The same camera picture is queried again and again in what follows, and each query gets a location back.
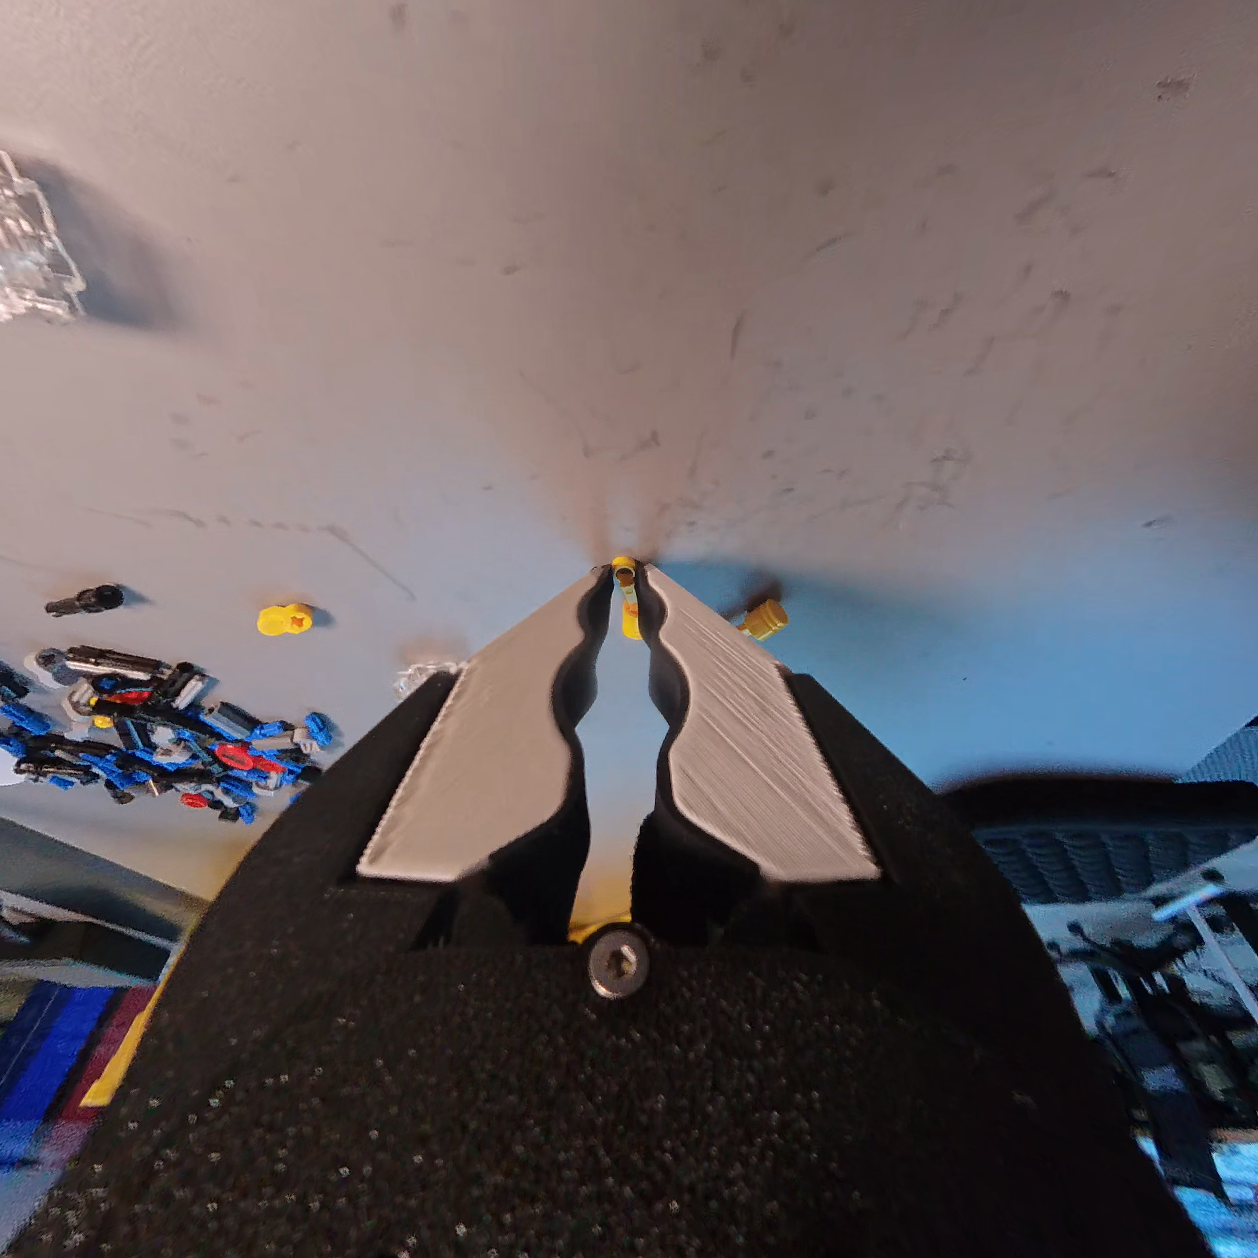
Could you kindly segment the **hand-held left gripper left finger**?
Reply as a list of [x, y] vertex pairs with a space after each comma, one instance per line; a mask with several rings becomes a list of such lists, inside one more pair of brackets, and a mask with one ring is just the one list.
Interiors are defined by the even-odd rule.
[[597, 695], [615, 581], [604, 565], [459, 671], [359, 858], [359, 880], [492, 901], [528, 942], [569, 940], [590, 860], [578, 726]]

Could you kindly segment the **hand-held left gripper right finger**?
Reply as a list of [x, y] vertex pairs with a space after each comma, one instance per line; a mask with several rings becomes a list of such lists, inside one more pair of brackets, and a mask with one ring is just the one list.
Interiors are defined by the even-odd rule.
[[774, 939], [796, 893], [883, 869], [792, 675], [653, 564], [636, 571], [649, 694], [668, 726], [636, 837], [632, 914], [671, 947]]

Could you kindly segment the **grey desk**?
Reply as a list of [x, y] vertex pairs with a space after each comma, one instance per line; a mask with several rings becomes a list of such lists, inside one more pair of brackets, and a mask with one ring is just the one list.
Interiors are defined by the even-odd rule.
[[352, 743], [634, 553], [933, 786], [1256, 712], [1256, 3], [3, 3], [3, 147], [88, 282], [3, 326], [14, 668]]

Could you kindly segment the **pile of mixed small bricks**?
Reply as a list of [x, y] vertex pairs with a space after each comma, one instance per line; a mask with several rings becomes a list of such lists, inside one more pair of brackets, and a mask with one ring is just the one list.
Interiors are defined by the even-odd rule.
[[263, 722], [215, 688], [194, 663], [108, 648], [3, 662], [3, 785], [95, 789], [119, 807], [167, 797], [252, 825], [261, 804], [298, 800], [322, 776], [340, 731], [318, 711]]

